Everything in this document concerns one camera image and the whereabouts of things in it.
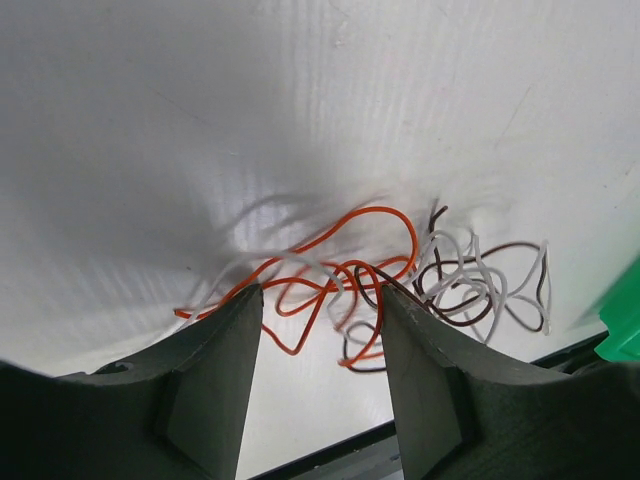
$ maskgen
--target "green object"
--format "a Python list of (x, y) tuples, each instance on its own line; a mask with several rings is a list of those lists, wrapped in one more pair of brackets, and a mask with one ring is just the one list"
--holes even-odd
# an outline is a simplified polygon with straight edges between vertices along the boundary
[(610, 362), (640, 361), (640, 257), (606, 293), (600, 320), (609, 330), (596, 353)]

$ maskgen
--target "wire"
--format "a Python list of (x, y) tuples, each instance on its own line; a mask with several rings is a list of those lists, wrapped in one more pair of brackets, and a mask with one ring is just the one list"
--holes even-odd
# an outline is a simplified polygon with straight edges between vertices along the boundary
[[(550, 303), (551, 303), (551, 286), (549, 283), (548, 274), (548, 243), (542, 242), (541, 245), (536, 245), (531, 242), (511, 242), (503, 245), (498, 245), (486, 252), (482, 253), (479, 247), (479, 238), (473, 232), (471, 234), (471, 242), (469, 245), (469, 254), (464, 255), (462, 248), (457, 243), (456, 239), (449, 233), (436, 230), (436, 220), (446, 211), (446, 207), (442, 207), (437, 212), (432, 210), (432, 216), (429, 221), (428, 234), (423, 234), (421, 239), (421, 254), (419, 256), (420, 263), (422, 264), (433, 254), (435, 261), (428, 264), (423, 268), (413, 281), (413, 286), (424, 305), (432, 310), (432, 313), (441, 318), (450, 325), (463, 327), (474, 327), (474, 332), (484, 343), (488, 343), (493, 337), (498, 321), (502, 316), (503, 311), (506, 311), (516, 322), (526, 328), (528, 331), (548, 334), (549, 331), (549, 319), (550, 319)], [(439, 238), (446, 239), (454, 248), (455, 259), (442, 260), (437, 248), (437, 240)], [(537, 251), (536, 259), (529, 269), (525, 279), (520, 283), (518, 287), (513, 290), (508, 290), (506, 276), (498, 269), (488, 267), (484, 263), (484, 259), (497, 252), (504, 251), (509, 248), (515, 247), (527, 247)], [(450, 274), (445, 274), (443, 271), (444, 265), (457, 265), (457, 268)], [(535, 271), (540, 268), (541, 273), (536, 287), (536, 299), (532, 300), (520, 292), (526, 287), (533, 277)], [(437, 282), (425, 291), (424, 279), (425, 275), (432, 269), (436, 270)], [(469, 274), (479, 273), (482, 278), (471, 277)], [(493, 281), (493, 275), (500, 279), (500, 288), (496, 288)], [(542, 301), (542, 289), (547, 280), (548, 283), (548, 296), (546, 305)], [(467, 290), (462, 295), (462, 301), (449, 308), (441, 308), (440, 303), (444, 295), (451, 289), (456, 289), (459, 286), (464, 285)], [(517, 299), (524, 301), (538, 310), (540, 315), (540, 324), (538, 327), (529, 327), (515, 314), (511, 309), (507, 301), (509, 299)], [(487, 302), (485, 309), (476, 317), (471, 318), (469, 310), (482, 302)], [(475, 329), (475, 325), (482, 319), (484, 319), (488, 313), (493, 310), (493, 322), (486, 337), (482, 338), (478, 331)], [(464, 314), (465, 321), (453, 320), (453, 316), (458, 314)]]
[[(211, 284), (207, 295), (202, 298), (194, 309), (176, 309), (174, 311), (176, 316), (186, 320), (182, 322), (178, 328), (205, 318), (237, 295), (238, 292), (246, 286), (255, 282), (261, 282), (264, 290), (280, 288), (275, 302), (275, 310), (279, 316), (292, 317), (307, 310), (311, 311), (304, 325), (302, 334), (293, 346), (286, 345), (269, 326), (265, 324), (262, 325), (262, 330), (271, 337), (282, 351), (292, 356), (300, 353), (320, 312), (323, 308), (326, 308), (334, 330), (339, 332), (343, 337), (342, 359), (339, 360), (338, 363), (355, 373), (375, 373), (385, 370), (385, 367), (380, 366), (372, 368), (356, 366), (356, 364), (362, 361), (380, 358), (384, 355), (382, 351), (373, 351), (373, 349), (374, 347), (382, 346), (380, 331), (384, 316), (384, 305), (382, 302), (381, 287), (385, 284), (394, 285), (413, 301), (419, 303), (427, 312), (435, 315), (449, 325), (455, 327), (472, 327), (478, 338), (485, 343), (491, 340), (498, 327), (498, 320), (503, 312), (506, 312), (528, 331), (548, 332), (551, 287), (548, 272), (547, 242), (543, 242), (541, 245), (530, 242), (511, 242), (481, 252), (479, 238), (471, 231), (471, 240), (463, 252), (463, 249), (453, 235), (445, 230), (436, 229), (437, 220), (447, 210), (447, 206), (436, 209), (434, 205), (426, 230), (418, 235), (409, 218), (400, 211), (385, 206), (362, 207), (347, 213), (324, 233), (302, 245), (285, 251), (266, 250), (243, 253), (225, 265), (218, 277)], [(411, 240), (411, 251), (408, 255), (391, 257), (377, 265), (372, 265), (357, 259), (338, 263), (333, 261), (319, 261), (309, 257), (308, 252), (310, 250), (327, 241), (349, 221), (359, 216), (372, 213), (389, 214), (402, 221)], [(454, 258), (442, 258), (440, 251), (442, 245), (440, 245), (439, 242), (443, 240), (452, 246)], [(500, 251), (516, 247), (534, 249), (537, 251), (537, 254), (533, 265), (527, 272), (522, 283), (515, 289), (509, 290), (507, 278), (504, 273), (495, 267), (486, 265), (484, 260)], [(231, 288), (217, 302), (213, 304), (209, 303), (220, 283), (230, 271), (240, 265), (258, 259), (266, 259), (266, 261), (258, 266), (258, 268), (242, 282)], [(296, 270), (293, 275), (280, 276), (282, 271), (281, 265), (285, 260), (302, 263), (303, 266)], [(400, 264), (401, 268), (394, 275), (383, 270), (396, 264)], [(447, 265), (455, 266), (455, 269), (447, 273), (444, 271), (444, 267)], [(267, 274), (267, 270), (274, 266), (278, 267), (275, 273), (272, 271), (273, 269), (270, 270), (271, 274), (269, 277), (261, 281), (261, 277)], [(426, 275), (434, 269), (437, 280), (429, 287), (425, 287)], [(521, 292), (531, 281), (538, 269), (541, 270), (541, 273), (534, 300), (523, 295)], [(325, 282), (317, 283), (309, 280), (306, 276), (310, 272), (319, 273), (322, 277), (326, 278)], [(369, 277), (367, 283), (363, 282), (363, 277)], [(415, 295), (400, 281), (405, 277), (413, 284), (416, 292)], [(494, 277), (499, 279), (499, 286), (494, 284)], [(545, 281), (548, 284), (548, 292), (547, 301), (543, 303), (542, 291)], [(296, 306), (285, 308), (283, 305), (287, 299), (291, 297), (291, 291), (295, 285), (309, 289), (312, 294), (310, 297), (298, 302)], [(441, 306), (447, 293), (460, 287), (464, 288), (461, 301), (453, 306)], [(352, 293), (351, 304), (346, 313), (338, 318), (338, 316), (334, 314), (333, 308), (336, 302), (346, 292)], [(357, 309), (359, 297), (362, 297), (367, 305), (375, 311), (376, 320), (374, 324), (365, 321), (351, 321)], [(531, 327), (522, 321), (508, 305), (509, 300), (523, 301), (533, 306), (540, 316), (539, 325)], [(470, 314), (471, 309), (480, 305), (484, 305), (484, 308), (480, 313), (472, 317)], [(486, 337), (482, 338), (476, 329), (476, 325), (492, 312), (493, 320), (491, 327)], [(454, 318), (461, 314), (464, 316), (464, 320), (456, 320)], [(361, 328), (366, 328), (371, 331), (371, 335), (366, 341), (355, 337), (353, 334), (354, 331)], [(348, 347), (350, 343), (359, 346), (359, 350), (354, 356), (349, 356)]]
[[(291, 250), (287, 250), (287, 251), (265, 251), (265, 252), (255, 252), (255, 253), (247, 253), (242, 255), (240, 258), (235, 259), (234, 261), (230, 262), (229, 264), (227, 264), (222, 272), (220, 273), (220, 275), (218, 276), (218, 278), (216, 278), (216, 280), (214, 281), (214, 283), (212, 284), (212, 287), (209, 291), (209, 294), (207, 296), (205, 296), (203, 298), (203, 300), (198, 304), (198, 306), (193, 310), (193, 311), (188, 311), (185, 309), (176, 309), (174, 310), (175, 315), (177, 315), (178, 317), (181, 317), (185, 320), (187, 320), (187, 324), (195, 321), (195, 320), (200, 320), (204, 317), (206, 317), (207, 315), (209, 315), (210, 313), (212, 313), (213, 311), (215, 311), (217, 308), (219, 308), (221, 305), (225, 304), (227, 301), (229, 301), (229, 299), (233, 298), (240, 290), (242, 290), (244, 287), (248, 286), (251, 283), (254, 283), (256, 281), (259, 281), (259, 277), (262, 273), (265, 272), (266, 269), (268, 269), (269, 267), (275, 265), (276, 263), (280, 262), (282, 259), (290, 259), (290, 260), (295, 260), (295, 261), (299, 261), (301, 263), (305, 264), (305, 267), (303, 267), (302, 269), (298, 270), (296, 272), (296, 274), (294, 276), (291, 277), (284, 277), (284, 278), (276, 278), (276, 279), (270, 279), (266, 282), (264, 282), (262, 284), (263, 289), (268, 289), (268, 288), (273, 288), (276, 286), (281, 286), (284, 285), (284, 289), (282, 290), (282, 292), (280, 293), (278, 300), (276, 302), (276, 311), (281, 315), (281, 316), (291, 316), (291, 315), (295, 315), (296, 313), (300, 313), (306, 309), (312, 308), (312, 312), (309, 316), (309, 319), (305, 325), (304, 331), (300, 337), (300, 339), (298, 340), (297, 344), (294, 347), (288, 347), (287, 345), (285, 345), (280, 338), (275, 334), (275, 332), (269, 328), (266, 325), (262, 325), (262, 330), (269, 335), (273, 341), (276, 343), (276, 345), (283, 350), (285, 353), (289, 354), (289, 355), (297, 355), (301, 349), (303, 348), (307, 337), (311, 331), (311, 328), (313, 327), (318, 314), (320, 313), (320, 310), (322, 308), (322, 306), (324, 305), (324, 302), (327, 298), (327, 296), (329, 294), (334, 294), (337, 293), (337, 295), (335, 295), (327, 304), (327, 310), (329, 313), (329, 316), (334, 324), (334, 329), (336, 331), (339, 331), (343, 334), (343, 336), (345, 337), (345, 340), (347, 341), (354, 341), (353, 338), (351, 338), (350, 336), (350, 332), (351, 330), (344, 330), (344, 327), (346, 326), (346, 324), (348, 323), (349, 319), (351, 318), (351, 316), (353, 315), (355, 308), (357, 306), (357, 300), (358, 300), (358, 291), (359, 291), (359, 286), (355, 283), (355, 277), (354, 275), (351, 273), (351, 271), (349, 269), (351, 268), (360, 268), (360, 269), (364, 269), (365, 270), (365, 275), (368, 275), (371, 277), (371, 283), (366, 284), (366, 285), (360, 285), (363, 289), (365, 290), (373, 290), (376, 296), (376, 301), (377, 303), (380, 303), (380, 299), (381, 299), (381, 292), (380, 292), (380, 288), (381, 285), (386, 283), (385, 282), (380, 282), (373, 270), (374, 267), (372, 267), (371, 265), (360, 261), (360, 260), (350, 260), (347, 262), (344, 262), (342, 264), (337, 264), (337, 263), (333, 263), (333, 262), (316, 262), (314, 260), (311, 260), (309, 258), (306, 257), (302, 257), (301, 254), (311, 250), (312, 248), (322, 244), (324, 241), (326, 241), (327, 239), (329, 239), (331, 236), (333, 236), (338, 230), (340, 230), (346, 223), (348, 223), (350, 220), (361, 216), (361, 215), (365, 215), (365, 214), (370, 214), (370, 213), (386, 213), (386, 214), (391, 214), (397, 218), (399, 218), (404, 225), (407, 228), (407, 231), (409, 233), (410, 239), (411, 239), (411, 253), (408, 256), (396, 256), (396, 257), (392, 257), (390, 259), (385, 260), (384, 262), (380, 263), (378, 265), (379, 268), (384, 268), (386, 266), (392, 265), (394, 263), (404, 263), (405, 265), (403, 266), (403, 268), (396, 273), (394, 276), (390, 277), (395, 279), (399, 279), (402, 278), (404, 275), (406, 275), (408, 272), (410, 272), (412, 269), (415, 270), (415, 260), (417, 258), (418, 255), (418, 251), (419, 251), (419, 242), (418, 242), (418, 236), (417, 233), (415, 231), (415, 228), (413, 227), (413, 224), (411, 223), (411, 221), (409, 220), (409, 218), (404, 215), (402, 212), (391, 208), (391, 207), (385, 207), (385, 206), (372, 206), (372, 207), (363, 207), (363, 208), (359, 208), (357, 210), (354, 210), (352, 212), (349, 212), (347, 215), (345, 215), (344, 217), (342, 217), (335, 225), (333, 225), (331, 228), (329, 228), (324, 234), (318, 236), (316, 239), (301, 245), (299, 247), (293, 248)], [(251, 260), (255, 260), (257, 258), (265, 258), (265, 257), (272, 257), (269, 258), (269, 260), (267, 260), (266, 262), (264, 262), (262, 265), (260, 265), (251, 275), (249, 275), (244, 281), (238, 283), (236, 286), (234, 286), (226, 295), (224, 295), (217, 303), (213, 304), (213, 305), (209, 305), (208, 307), (206, 306), (206, 304), (210, 301), (211, 297), (213, 296), (213, 294), (215, 293), (215, 290), (217, 289), (218, 285), (220, 284), (220, 282), (222, 281), (222, 279), (224, 278), (225, 275), (227, 275), (227, 273), (229, 271), (231, 271), (233, 268), (242, 265), (243, 263), (245, 263), (247, 260), (251, 259)], [(334, 269), (333, 272), (330, 272), (327, 267), (331, 267)], [(316, 270), (316, 271), (320, 271), (322, 272), (324, 275), (326, 275), (327, 277), (329, 277), (329, 279), (327, 280), (327, 282), (325, 283), (324, 286), (319, 285), (315, 282), (311, 282), (307, 279), (305, 279), (304, 277), (302, 277), (302, 275), (304, 275), (305, 273), (307, 273), (309, 270)], [(338, 275), (342, 275), (344, 278), (341, 279), (338, 277)], [(289, 311), (285, 311), (281, 304), (284, 300), (284, 298), (286, 297), (286, 295), (289, 293), (291, 287), (294, 284), (299, 284), (299, 285), (304, 285), (306, 287), (309, 287), (311, 289), (313, 289), (316, 293), (315, 295), (307, 300), (306, 302), (304, 302), (302, 305), (299, 305), (298, 307), (294, 308), (293, 310), (289, 310)], [(346, 291), (352, 291), (354, 293), (354, 297), (353, 297), (353, 301), (351, 304), (350, 309), (348, 310), (347, 314), (340, 320), (340, 321), (336, 321), (332, 311), (331, 311), (331, 307), (335, 304), (335, 302), (338, 300), (338, 298), (340, 297), (340, 295)], [(371, 358), (378, 358), (382, 355), (382, 352), (378, 352), (378, 353), (369, 353), (369, 351), (371, 350), (371, 348), (375, 345), (377, 345), (377, 339), (380, 335), (380, 328), (382, 326), (382, 315), (383, 315), (383, 309), (379, 308), (377, 310), (377, 320), (376, 320), (376, 324), (373, 327), (372, 330), (372, 336), (370, 338), (369, 341), (367, 342), (360, 342), (362, 345), (362, 349), (354, 356), (354, 357), (345, 357), (343, 358), (339, 363), (342, 366), (345, 367), (351, 367), (353, 366), (356, 362), (361, 361), (361, 360), (367, 360), (367, 359), (371, 359)]]

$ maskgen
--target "orange wire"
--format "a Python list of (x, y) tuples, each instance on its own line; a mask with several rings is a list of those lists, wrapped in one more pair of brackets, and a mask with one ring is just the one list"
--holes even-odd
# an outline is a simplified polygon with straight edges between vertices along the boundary
[[(411, 254), (409, 256), (404, 256), (404, 255), (400, 255), (400, 256), (396, 256), (396, 257), (392, 257), (389, 258), (387, 260), (385, 260), (384, 262), (380, 263), (377, 265), (378, 268), (385, 268), (388, 267), (389, 265), (392, 265), (394, 263), (404, 263), (405, 266), (398, 272), (396, 273), (393, 278), (398, 280), (400, 278), (402, 278), (404, 275), (406, 275), (410, 270), (415, 270), (415, 261), (418, 255), (418, 249), (419, 249), (419, 245), (418, 245), (418, 236), (417, 233), (415, 231), (415, 228), (413, 227), (413, 224), (411, 223), (411, 221), (409, 220), (409, 218), (404, 215), (402, 212), (391, 208), (391, 207), (384, 207), (384, 206), (374, 206), (374, 207), (364, 207), (364, 208), (359, 208), (357, 210), (354, 210), (352, 212), (349, 212), (347, 215), (345, 215), (344, 217), (342, 217), (333, 227), (331, 227), (329, 230), (327, 230), (324, 234), (320, 235), (318, 238), (316, 238), (315, 240), (312, 240), (311, 242), (307, 243), (306, 245), (302, 245), (300, 247), (297, 247), (293, 250), (291, 250), (292, 253), (296, 253), (296, 254), (301, 254), (304, 253), (308, 250), (311, 250), (312, 248), (320, 245), (321, 243), (323, 243), (324, 241), (326, 241), (328, 238), (330, 238), (331, 236), (333, 236), (338, 230), (340, 230), (340, 228), (342, 228), (346, 223), (348, 223), (350, 220), (359, 217), (361, 215), (365, 215), (365, 214), (369, 214), (369, 213), (387, 213), (387, 214), (391, 214), (394, 215), (395, 217), (399, 218), (407, 227), (407, 230), (409, 232), (409, 235), (411, 237)], [(266, 262), (264, 262), (262, 265), (260, 265), (251, 275), (249, 275), (245, 280), (243, 280), (242, 282), (238, 283), (236, 286), (234, 286), (229, 292), (227, 292), (226, 295), (224, 295), (220, 301), (218, 301), (215, 305), (211, 305), (209, 307), (206, 308), (205, 311), (201, 312), (196, 318), (198, 320), (201, 320), (202, 318), (207, 317), (209, 314), (211, 314), (211, 312), (213, 312), (214, 310), (216, 310), (217, 308), (219, 308), (221, 305), (223, 305), (224, 303), (226, 303), (227, 301), (229, 301), (231, 298), (233, 298), (240, 290), (242, 290), (243, 288), (245, 288), (246, 286), (250, 285), (251, 283), (254, 283), (255, 281), (258, 280), (258, 277), (270, 266), (274, 265), (275, 263), (281, 261), (282, 258), (281, 257), (274, 257), (271, 258), (269, 260), (267, 260)], [(355, 280), (355, 276), (354, 274), (349, 270), (349, 268), (351, 267), (360, 267), (362, 269), (365, 270), (365, 272), (363, 273), (363, 275), (367, 275), (369, 277), (371, 277), (372, 282), (366, 285), (363, 285), (363, 288), (366, 290), (374, 290), (375, 292), (375, 296), (376, 296), (376, 303), (378, 304), (378, 310), (377, 310), (377, 319), (376, 319), (376, 325), (373, 331), (373, 334), (371, 336), (371, 338), (369, 339), (369, 341), (366, 343), (366, 345), (364, 345), (364, 347), (360, 350), (360, 352), (358, 352), (358, 354), (356, 354), (356, 356), (351, 357), (349, 359), (343, 359), (340, 361), (340, 365), (342, 366), (352, 366), (354, 365), (356, 362), (361, 361), (361, 360), (368, 360), (371, 358), (378, 358), (380, 356), (383, 355), (383, 352), (377, 352), (377, 353), (369, 353), (369, 351), (371, 350), (371, 348), (374, 346), (376, 340), (378, 339), (379, 335), (380, 335), (380, 329), (382, 326), (382, 292), (381, 292), (381, 286), (388, 283), (387, 281), (380, 281), (378, 280), (377, 275), (375, 274), (375, 271), (371, 268), (371, 266), (366, 263), (363, 262), (361, 260), (350, 260), (347, 261), (345, 263), (342, 264), (337, 264), (337, 263), (333, 263), (333, 262), (322, 262), (322, 264), (324, 266), (327, 267), (331, 267), (334, 269), (334, 273), (336, 275), (344, 275), (345, 276), (345, 280), (342, 282), (342, 286), (344, 288), (345, 291), (352, 291), (353, 292), (353, 301), (351, 303), (351, 306), (349, 308), (349, 310), (347, 311), (347, 313), (344, 315), (344, 318), (340, 321), (340, 323), (338, 325), (335, 326), (335, 329), (340, 331), (349, 321), (349, 319), (351, 318), (351, 316), (354, 314), (356, 308), (357, 308), (357, 303), (358, 303), (358, 298), (359, 298), (359, 290), (357, 288), (357, 283)], [(280, 338), (275, 334), (275, 332), (269, 328), (266, 325), (262, 325), (262, 330), (269, 335), (273, 341), (276, 343), (276, 345), (283, 350), (284, 352), (286, 352), (289, 355), (297, 355), (298, 353), (300, 353), (300, 351), (302, 350), (302, 347), (304, 346), (309, 333), (311, 332), (311, 329), (320, 313), (320, 309), (322, 307), (322, 305), (324, 304), (324, 300), (326, 299), (327, 295), (329, 293), (335, 293), (339, 291), (338, 286), (331, 280), (329, 279), (327, 281), (327, 283), (324, 286), (321, 286), (315, 282), (312, 282), (310, 280), (307, 280), (303, 277), (303, 275), (305, 273), (307, 273), (309, 270), (311, 270), (311, 267), (309, 266), (304, 266), (301, 269), (299, 269), (297, 272), (294, 273), (293, 276), (290, 277), (284, 277), (284, 278), (279, 278), (279, 279), (274, 279), (274, 280), (269, 280), (263, 283), (262, 287), (263, 289), (269, 289), (269, 288), (273, 288), (276, 286), (280, 286), (280, 285), (284, 285), (284, 288), (282, 289), (282, 291), (280, 292), (280, 294), (278, 295), (278, 299), (276, 301), (276, 312), (282, 316), (282, 317), (289, 317), (289, 316), (293, 316), (296, 315), (304, 310), (306, 310), (307, 308), (310, 308), (311, 306), (313, 306), (313, 310), (311, 312), (311, 315), (309, 316), (309, 320), (307, 321), (307, 324), (305, 325), (305, 328), (302, 332), (302, 335), (300, 336), (300, 339), (298, 340), (298, 343), (296, 344), (295, 347), (290, 348), (288, 346), (286, 346), (281, 340)], [(285, 297), (289, 294), (291, 288), (293, 287), (293, 285), (295, 284), (299, 284), (299, 285), (304, 285), (306, 287), (309, 287), (313, 290), (315, 290), (317, 293), (309, 300), (305, 301), (304, 303), (302, 303), (301, 305), (295, 307), (292, 310), (284, 310), (282, 308), (282, 303), (285, 299)], [(191, 313), (189, 313), (187, 310), (183, 310), (183, 309), (176, 309), (174, 310), (175, 315), (177, 315), (178, 317), (181, 318), (191, 318)]]

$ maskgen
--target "white backdrop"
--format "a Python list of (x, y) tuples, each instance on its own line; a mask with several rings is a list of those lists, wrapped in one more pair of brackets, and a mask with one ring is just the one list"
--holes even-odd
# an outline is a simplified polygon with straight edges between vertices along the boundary
[[(585, 312), (640, 239), (639, 10), (5, 0), (0, 356), (94, 369), (157, 338), (238, 251), (376, 196), (415, 220), (440, 197), (486, 247), (549, 239), (553, 333), (504, 322), (496, 348), (532, 359), (595, 333)], [(382, 221), (326, 252), (398, 253)], [(298, 358), (263, 337), (238, 478), (392, 418), (385, 377), (339, 369), (339, 349), (326, 319)]]

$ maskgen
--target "white wire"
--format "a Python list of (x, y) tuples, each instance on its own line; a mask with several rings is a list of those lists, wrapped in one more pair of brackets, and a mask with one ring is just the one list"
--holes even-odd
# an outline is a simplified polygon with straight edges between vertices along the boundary
[[(475, 293), (478, 298), (463, 307), (460, 307), (451, 312), (447, 312), (447, 314), (449, 316), (454, 316), (462, 313), (464, 314), (465, 318), (469, 320), (470, 319), (469, 310), (475, 307), (476, 305), (486, 301), (488, 296), (491, 299), (492, 310), (493, 310), (493, 322), (491, 324), (489, 332), (487, 333), (486, 337), (482, 337), (482, 335), (480, 334), (476, 326), (475, 325), (472, 326), (474, 333), (476, 334), (478, 339), (483, 343), (488, 343), (492, 339), (498, 327), (499, 320), (504, 313), (505, 306), (509, 299), (521, 300), (532, 305), (540, 313), (542, 317), (543, 333), (545, 335), (549, 334), (552, 289), (551, 289), (551, 279), (549, 276), (549, 268), (548, 268), (548, 242), (546, 240), (542, 242), (542, 244), (540, 245), (540, 248), (538, 249), (538, 254), (536, 255), (536, 259), (533, 262), (529, 271), (527, 272), (527, 275), (525, 276), (524, 280), (515, 289), (513, 289), (512, 291), (509, 291), (506, 275), (501, 270), (494, 267), (489, 267), (484, 263), (481, 257), (482, 252), (480, 250), (479, 237), (475, 235), (473, 231), (471, 231), (470, 245), (465, 250), (468, 251), (467, 255), (473, 254), (474, 264), (467, 265), (465, 264), (465, 259), (467, 259), (468, 256), (465, 256), (465, 254), (463, 254), (462, 248), (460, 247), (456, 239), (453, 237), (453, 235), (449, 234), (444, 230), (436, 230), (428, 235), (423, 234), (420, 237), (421, 249), (420, 249), (420, 254), (418, 256), (419, 266), (418, 266), (418, 271), (414, 275), (412, 275), (411, 277), (412, 280), (417, 278), (420, 272), (422, 272), (423, 269), (426, 267), (426, 265), (430, 261), (430, 257), (434, 254), (437, 241), (442, 237), (448, 240), (454, 248), (455, 257), (456, 257), (455, 260), (457, 261), (457, 268), (453, 272), (444, 275), (442, 279), (438, 280), (429, 289), (427, 289), (424, 292), (424, 294), (421, 296), (422, 301), (433, 299), (434, 305), (438, 307), (445, 293), (448, 292), (449, 288), (453, 284), (458, 283), (460, 285), (467, 285), (469, 288), (462, 295), (462, 300), (463, 301), (468, 300), (469, 296), (473, 293)], [(538, 268), (541, 268), (541, 264), (543, 261), (547, 261), (546, 280), (548, 284), (547, 285), (548, 292), (547, 292), (546, 305), (542, 305), (539, 301), (537, 301), (537, 299), (532, 300), (531, 298), (520, 294), (520, 292), (522, 292), (522, 290), (529, 284), (529, 282), (533, 278), (535, 271)], [(472, 279), (470, 277), (471, 273), (479, 273), (482, 276), (482, 281)], [(498, 277), (498, 279), (500, 280), (500, 288), (496, 288), (496, 285), (494, 284), (494, 279), (493, 279), (494, 275)]]
[(542, 242), (542, 244), (540, 245), (540, 248), (538, 249), (538, 255), (536, 256), (536, 259), (534, 260), (533, 265), (529, 269), (529, 273), (527, 273), (527, 276), (522, 281), (522, 283), (518, 286), (518, 288), (509, 292), (510, 296), (520, 293), (524, 289), (524, 287), (531, 281), (531, 277), (533, 277), (533, 274), (538, 269), (538, 266), (542, 265), (542, 260), (544, 259), (544, 256), (547, 253), (548, 245), (549, 245), (549, 242), (547, 240), (544, 240)]

